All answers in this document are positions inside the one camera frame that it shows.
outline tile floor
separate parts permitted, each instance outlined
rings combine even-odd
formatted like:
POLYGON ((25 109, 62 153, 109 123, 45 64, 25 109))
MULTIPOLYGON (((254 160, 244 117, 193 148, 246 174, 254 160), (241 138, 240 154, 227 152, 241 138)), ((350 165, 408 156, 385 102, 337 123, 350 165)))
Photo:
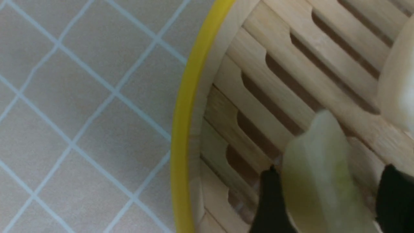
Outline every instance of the tile floor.
POLYGON ((175 231, 172 115, 212 3, 0 0, 0 231, 175 231))

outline dumpling wrapper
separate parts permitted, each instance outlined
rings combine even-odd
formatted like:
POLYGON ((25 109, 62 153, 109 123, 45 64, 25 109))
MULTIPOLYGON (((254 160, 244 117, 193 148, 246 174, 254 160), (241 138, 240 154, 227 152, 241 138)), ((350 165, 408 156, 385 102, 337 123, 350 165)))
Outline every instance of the dumpling wrapper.
POLYGON ((350 145, 329 111, 286 147, 282 187, 301 233, 377 233, 348 169, 350 145))
POLYGON ((414 136, 414 16, 402 28, 378 81, 381 115, 414 136))

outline grout line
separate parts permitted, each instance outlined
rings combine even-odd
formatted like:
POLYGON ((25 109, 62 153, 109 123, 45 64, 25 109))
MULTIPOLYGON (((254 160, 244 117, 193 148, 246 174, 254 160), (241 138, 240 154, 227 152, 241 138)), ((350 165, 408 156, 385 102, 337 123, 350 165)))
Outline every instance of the grout line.
POLYGON ((121 93, 116 93, 116 96, 130 107, 135 113, 143 118, 150 126, 152 126, 158 133, 160 133, 168 142, 171 142, 171 135, 167 133, 160 125, 158 125, 150 116, 139 109, 131 100, 123 96, 121 93))
POLYGON ((159 44, 168 52, 170 52, 171 55, 173 55, 175 58, 177 58, 183 65, 187 64, 187 58, 185 58, 183 55, 181 55, 179 52, 177 52, 171 45, 167 44, 165 41, 160 40, 159 44))
POLYGON ((158 172, 164 167, 164 165, 170 160, 170 151, 161 159, 161 161, 152 169, 140 187, 135 191, 134 196, 139 197, 142 191, 148 186, 151 180, 158 174, 158 172))
POLYGON ((56 172, 56 170, 60 167, 60 165, 65 160, 66 156, 69 155, 71 151, 71 147, 68 146, 62 153, 62 155, 58 158, 56 163, 53 165, 52 169, 49 171, 49 173, 46 175, 46 177, 43 179, 43 181, 39 184, 39 186, 34 191, 35 195, 38 195, 40 191, 45 187, 46 183, 50 180, 50 178, 53 176, 53 174, 56 172))
POLYGON ((124 207, 116 214, 115 218, 109 223, 109 225, 105 228, 103 232, 108 233, 112 230, 112 228, 118 223, 118 221, 124 216, 124 214, 129 210, 131 205, 133 204, 133 200, 130 199, 124 207))
POLYGON ((66 48, 64 45, 58 43, 58 41, 50 35, 42 26, 40 26, 34 19, 32 19, 29 15, 27 15, 22 9, 20 9, 16 4, 11 2, 11 0, 8 0, 9 4, 12 4, 13 8, 21 14, 25 19, 27 19, 30 23, 32 23, 40 32, 44 33, 45 35, 51 36, 51 40, 58 44, 59 48, 65 52, 72 60, 74 60, 79 66, 81 66, 84 70, 86 70, 95 80, 97 80, 99 83, 101 83, 104 87, 106 87, 111 92, 114 92, 115 95, 123 101, 125 104, 127 104, 130 107, 133 107, 133 111, 135 111, 141 118, 143 118, 149 125, 151 125, 157 132, 159 132, 165 139, 168 141, 171 141, 171 135, 167 133, 161 126, 159 126, 150 116, 148 116, 146 113, 144 113, 141 109, 139 109, 135 104, 132 103, 132 101, 128 100, 125 96, 123 96, 121 93, 117 92, 112 85, 110 85, 108 82, 106 82, 101 76, 99 76, 95 71, 93 71, 86 63, 80 60, 72 51, 70 51, 68 48, 66 48))
POLYGON ((96 73, 92 68, 90 68, 85 62, 83 62, 76 54, 66 48, 64 45, 59 45, 59 48, 65 52, 74 62, 76 62, 80 67, 82 67, 86 72, 89 73, 96 81, 101 83, 106 89, 111 92, 115 91, 115 88, 109 84, 105 79, 103 79, 98 73, 96 73))
POLYGON ((24 205, 19 209, 19 211, 15 214, 15 216, 10 220, 9 224, 3 229, 3 233, 7 233, 12 229, 14 224, 17 222, 17 220, 20 218, 20 216, 22 216, 22 214, 27 209, 27 207, 29 207, 29 205, 31 204, 32 201, 33 201, 33 196, 31 195, 26 200, 24 205))
MULTIPOLYGON (((135 191, 135 193, 133 194, 135 198, 139 197, 142 191, 147 187, 147 185, 151 182, 151 180, 155 177, 155 175, 157 175, 157 173, 163 168, 163 166, 169 161, 169 159, 170 159, 170 151, 167 152, 166 155, 164 155, 164 157, 160 160, 160 162, 158 162, 158 164, 148 174, 148 176, 142 182, 140 187, 135 191)), ((106 227, 106 230, 104 232, 109 232, 110 230, 112 230, 112 228, 118 223, 119 219, 121 219, 122 216, 125 214, 125 212, 128 211, 132 202, 133 200, 131 199, 124 205, 124 207, 118 212, 118 214, 111 221, 111 223, 106 227)))
POLYGON ((3 0, 0 4, 0 10, 3 10, 4 6, 6 5, 7 0, 3 0))
POLYGON ((165 23, 164 27, 161 28, 159 31, 160 38, 170 29, 171 25, 177 20, 177 18, 180 16, 180 14, 183 12, 183 10, 187 7, 187 5, 191 2, 191 0, 184 0, 182 3, 178 6, 177 10, 174 12, 173 16, 167 20, 167 23, 165 23))
POLYGON ((60 34, 59 36, 59 43, 61 44, 64 37, 67 35, 67 33, 69 32, 69 30, 72 28, 72 26, 80 19, 80 17, 82 17, 86 10, 91 6, 91 4, 94 2, 95 0, 89 0, 87 3, 85 3, 85 5, 83 5, 83 7, 80 9, 80 11, 75 15, 75 17, 72 18, 72 20, 69 22, 68 25, 66 25, 65 29, 63 30, 63 32, 60 34))
POLYGON ((125 75, 121 78, 121 80, 118 82, 117 86, 115 87, 115 90, 117 92, 120 92, 121 88, 128 82, 131 75, 142 65, 142 63, 145 61, 145 59, 149 56, 149 54, 152 52, 152 50, 155 48, 156 42, 153 40, 151 44, 145 49, 145 51, 141 54, 141 56, 138 58, 138 60, 129 68, 129 70, 125 73, 125 75))
POLYGON ((59 216, 57 215, 55 212, 53 212, 53 210, 51 208, 49 208, 48 205, 46 205, 46 203, 44 203, 38 196, 33 196, 34 199, 36 200, 36 202, 43 207, 44 210, 46 210, 46 212, 48 212, 58 223, 60 223, 62 225, 62 227, 67 231, 67 232, 74 232, 69 225, 59 216))
POLYGON ((13 100, 9 103, 9 105, 4 109, 4 112, 0 115, 0 123, 3 121, 4 118, 6 118, 7 114, 9 114, 12 107, 16 104, 16 102, 19 100, 19 96, 15 95, 13 100))
POLYGON ((113 0, 105 0, 105 2, 107 2, 113 8, 118 10, 121 15, 129 19, 136 26, 138 26, 138 28, 144 31, 149 37, 151 38, 156 37, 156 34, 151 29, 149 29, 147 26, 145 26, 145 24, 143 24, 141 21, 139 21, 137 18, 131 15, 128 11, 122 8, 118 3, 114 2, 113 0))
POLYGON ((92 124, 92 122, 98 118, 101 113, 104 111, 104 109, 112 102, 112 100, 115 98, 114 94, 109 95, 109 97, 102 102, 101 105, 98 106, 96 111, 86 120, 85 124, 82 126, 82 128, 79 130, 79 132, 76 134, 76 136, 73 138, 73 143, 76 144, 79 139, 82 137, 82 135, 85 133, 85 131, 89 128, 89 126, 92 124))
POLYGON ((183 57, 178 51, 176 51, 172 46, 170 46, 168 43, 162 40, 162 36, 166 33, 166 31, 170 28, 170 26, 174 23, 174 21, 178 18, 180 13, 185 9, 185 7, 188 5, 188 3, 191 0, 184 0, 180 6, 177 8, 177 10, 174 12, 173 16, 167 21, 167 23, 161 28, 161 30, 156 34, 151 29, 149 29, 145 24, 143 24, 141 21, 139 21, 137 18, 135 18, 133 15, 131 15, 127 10, 122 8, 118 3, 114 2, 114 0, 105 0, 108 4, 110 4, 112 7, 114 7, 116 10, 120 12, 124 17, 129 19, 135 26, 137 26, 139 29, 141 29, 143 32, 145 32, 149 37, 154 39, 156 43, 161 45, 164 49, 170 52, 171 55, 176 57, 181 63, 186 64, 187 59, 183 57))
POLYGON ((89 157, 79 146, 72 145, 73 149, 78 152, 86 161, 88 161, 92 166, 94 166, 101 174, 103 174, 108 180, 115 184, 121 191, 123 191, 129 198, 133 197, 131 191, 129 191, 121 182, 119 182, 115 177, 113 177, 109 172, 103 169, 96 161, 89 157))
POLYGON ((12 0, 6 0, 7 4, 11 6, 17 13, 19 13, 23 18, 25 18, 27 21, 29 21, 31 24, 33 24, 41 33, 43 33, 49 40, 51 40, 53 43, 57 43, 58 40, 52 36, 46 29, 44 29, 38 22, 36 22, 34 19, 32 19, 26 12, 24 12, 16 3, 12 2, 12 0))
POLYGON ((57 49, 58 49, 58 47, 56 45, 54 45, 53 48, 42 59, 40 59, 40 61, 33 67, 33 69, 30 71, 30 74, 27 77, 26 81, 24 82, 24 84, 20 88, 21 93, 23 93, 24 90, 27 88, 30 81, 33 79, 34 74, 36 73, 36 71, 49 60, 49 58, 56 52, 57 49))
MULTIPOLYGON (((154 40, 152 43, 148 46, 148 48, 143 53, 144 55, 141 56, 134 65, 126 72, 126 74, 121 78, 120 82, 116 86, 116 90, 119 91, 121 88, 127 83, 129 77, 138 69, 138 67, 141 65, 141 63, 144 62, 145 58, 149 55, 149 53, 154 49, 155 44, 159 43, 162 47, 164 47, 170 54, 172 54, 174 57, 176 57, 181 63, 186 64, 187 59, 184 58, 179 52, 177 52, 173 47, 171 47, 168 43, 164 42, 161 38, 167 32, 167 30, 170 28, 170 26, 175 22, 175 20, 178 18, 180 13, 185 9, 185 7, 188 5, 188 3, 191 0, 184 0, 178 9, 174 12, 173 16, 167 21, 167 23, 161 28, 160 32, 155 36, 155 33, 153 33, 149 28, 147 28, 143 23, 141 23, 138 19, 133 17, 128 11, 123 9, 121 6, 119 6, 117 3, 115 3, 113 0, 106 0, 107 3, 109 3, 111 6, 113 6, 115 9, 117 9, 122 15, 124 15, 127 19, 129 19, 132 23, 134 23, 138 28, 140 28, 142 31, 146 32, 150 37, 152 37, 154 40)), ((123 95, 119 93, 118 98, 120 98, 125 104, 127 104, 133 111, 135 111, 138 115, 142 116, 140 113, 140 109, 136 108, 135 105, 127 98, 125 98, 123 95)), ((149 117, 148 121, 149 124, 152 124, 152 119, 149 117)), ((158 124, 152 124, 154 128, 158 128, 158 124)), ((171 141, 171 136, 164 131, 164 129, 159 129, 159 131, 165 138, 168 139, 168 141, 171 141)), ((161 168, 168 162, 170 158, 170 152, 168 152, 161 161, 154 167, 154 169, 150 172, 150 174, 147 176, 147 178, 144 180, 143 184, 135 191, 134 196, 138 197, 142 191, 145 189, 145 187, 151 182, 151 180, 155 177, 155 175, 161 170, 161 168)), ((140 204, 141 201, 137 202, 138 206, 141 207, 155 222, 157 225, 159 225, 165 232, 170 232, 168 228, 166 228, 162 222, 157 218, 157 216, 148 209, 145 205, 140 204)), ((132 205, 131 200, 128 201, 125 206, 118 212, 118 214, 115 216, 115 218, 110 222, 110 224, 107 226, 105 232, 109 232, 122 218, 122 216, 125 214, 126 211, 128 211, 129 207, 132 205)))
MULTIPOLYGON (((23 92, 24 90, 27 88, 27 86, 29 85, 30 81, 33 79, 34 74, 36 73, 36 71, 44 65, 44 63, 46 63, 49 58, 57 51, 59 44, 61 43, 61 41, 63 40, 63 38, 66 36, 66 34, 68 33, 68 31, 71 29, 71 27, 75 24, 75 22, 85 13, 85 11, 89 8, 89 6, 93 3, 94 0, 89 0, 83 7, 82 9, 75 15, 75 17, 69 22, 69 24, 65 27, 65 29, 63 30, 63 32, 60 34, 59 39, 55 42, 55 45, 53 46, 52 50, 50 52, 48 52, 37 64, 35 67, 33 67, 33 69, 31 70, 28 78, 26 79, 26 81, 24 82, 24 84, 22 85, 20 91, 18 93, 16 93, 16 97, 20 97, 21 99, 23 99, 23 92)), ((23 10, 21 10, 18 6, 16 6, 12 1, 8 1, 8 3, 18 12, 20 13, 24 13, 25 12, 23 10)), ((27 20, 29 20, 32 24, 36 25, 37 22, 35 22, 34 20, 32 20, 30 17, 25 17, 27 20)), ((47 35, 45 34, 47 37, 49 38, 53 38, 53 42, 54 42, 54 37, 52 35, 47 35)), ((31 103, 29 101, 25 101, 33 110, 35 110, 35 108, 33 108, 33 106, 31 106, 31 103)), ((64 137, 64 133, 60 132, 59 133, 63 138, 64 137)), ((46 175, 46 177, 43 179, 43 181, 40 183, 40 185, 36 188, 35 192, 31 195, 31 197, 26 201, 26 203, 20 208, 20 210, 16 213, 16 215, 13 217, 13 219, 9 222, 9 224, 7 225, 5 232, 9 231, 14 224, 17 222, 17 220, 22 216, 22 214, 25 212, 25 210, 27 209, 27 207, 31 204, 33 199, 36 199, 36 201, 47 211, 49 212, 49 214, 57 220, 57 222, 59 222, 63 228, 65 228, 67 231, 72 231, 72 229, 67 225, 67 223, 61 219, 57 214, 55 214, 53 211, 50 210, 50 208, 43 203, 42 200, 40 200, 40 198, 37 197, 37 195, 39 194, 39 192, 42 190, 42 188, 46 185, 46 183, 49 181, 49 179, 53 176, 53 174, 55 173, 55 171, 60 167, 60 165, 62 164, 62 162, 64 161, 64 159, 66 158, 66 156, 69 154, 71 147, 67 147, 62 155, 58 158, 58 160, 56 161, 56 163, 54 164, 54 166, 52 167, 52 169, 49 171, 49 173, 46 175)))
MULTIPOLYGON (((11 0, 7 0, 7 3, 16 10, 20 15, 22 15, 26 20, 28 20, 30 23, 32 23, 40 32, 42 32, 46 37, 48 37, 53 43, 55 43, 56 46, 58 46, 63 52, 65 52, 71 59, 73 59, 75 62, 78 63, 82 68, 84 68, 88 73, 92 75, 95 79, 97 79, 103 86, 105 86, 107 89, 109 89, 112 92, 112 95, 117 96, 121 101, 123 101, 125 104, 127 104, 130 108, 133 109, 140 117, 142 117, 145 121, 147 121, 148 124, 154 127, 162 136, 164 136, 167 140, 171 141, 171 136, 165 132, 154 120, 152 120, 151 117, 146 115, 142 110, 140 110, 137 106, 135 106, 128 98, 120 94, 116 89, 114 89, 109 83, 107 83, 102 77, 100 77, 97 73, 95 73, 87 64, 82 62, 74 53, 72 53, 69 49, 67 49, 65 46, 63 46, 60 43, 60 40, 63 39, 61 36, 59 40, 56 40, 50 33, 48 33, 39 23, 37 23, 34 19, 32 19, 29 15, 27 15, 22 9, 20 9, 15 3, 13 3, 11 0)), ((170 232, 170 230, 157 218, 157 216, 147 207, 145 206, 141 201, 136 199, 133 194, 126 189, 117 179, 115 179, 111 174, 109 174, 107 171, 105 171, 98 163, 96 163, 93 159, 91 159, 82 149, 80 149, 73 141, 69 139, 44 113, 42 113, 33 103, 30 102, 22 93, 19 93, 6 79, 1 79, 1 81, 5 82, 15 93, 20 97, 23 101, 26 102, 44 121, 46 121, 60 136, 69 143, 70 147, 75 149, 80 155, 82 155, 89 163, 91 163, 101 174, 103 174, 107 179, 109 179, 112 183, 114 183, 120 190, 122 190, 127 196, 129 196, 131 199, 134 200, 134 202, 137 203, 155 222, 156 224, 161 227, 164 231, 170 232)), ((110 103, 111 96, 107 98, 107 103, 110 103)), ((89 119, 88 122, 92 122, 94 118, 96 118, 99 115, 99 111, 103 111, 103 109, 106 107, 105 104, 102 104, 97 109, 97 113, 93 114, 89 119)), ((37 196, 34 196, 34 199, 42 205, 46 211, 49 213, 52 212, 52 210, 44 204, 43 201, 41 201, 37 196)), ((54 216, 55 219, 60 223, 65 223, 59 216, 54 216)))
POLYGON ((134 202, 141 207, 141 209, 147 213, 148 216, 155 222, 157 226, 159 226, 164 232, 170 233, 171 230, 161 222, 161 220, 149 209, 142 201, 136 199, 134 202))
POLYGON ((52 216, 57 222, 59 222, 66 231, 73 232, 73 230, 69 227, 69 225, 65 221, 63 221, 53 210, 51 210, 42 200, 40 200, 40 198, 38 198, 33 193, 33 191, 29 188, 29 186, 27 186, 27 184, 24 183, 2 160, 0 160, 0 167, 4 171, 6 171, 7 174, 9 176, 11 176, 27 193, 29 193, 31 198, 35 199, 46 210, 46 212, 48 212, 50 214, 50 216, 52 216))

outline bamboo steamer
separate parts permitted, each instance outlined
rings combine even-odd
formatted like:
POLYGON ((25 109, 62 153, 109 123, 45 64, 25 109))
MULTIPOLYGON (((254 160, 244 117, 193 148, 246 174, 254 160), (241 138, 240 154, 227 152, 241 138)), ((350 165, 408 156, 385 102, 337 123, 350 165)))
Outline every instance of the bamboo steamer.
POLYGON ((413 0, 217 0, 189 57, 171 147, 177 232, 247 232, 258 174, 329 109, 374 214, 385 164, 414 141, 379 115, 378 76, 413 0))

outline yellow rim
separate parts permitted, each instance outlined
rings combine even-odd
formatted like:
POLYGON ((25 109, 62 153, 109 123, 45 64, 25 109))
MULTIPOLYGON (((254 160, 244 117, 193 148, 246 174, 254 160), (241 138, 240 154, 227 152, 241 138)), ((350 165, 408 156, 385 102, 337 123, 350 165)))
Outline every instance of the yellow rim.
POLYGON ((171 138, 171 192, 176 230, 194 232, 188 178, 188 137, 195 93, 207 55, 235 0, 216 0, 188 58, 174 111, 171 138))

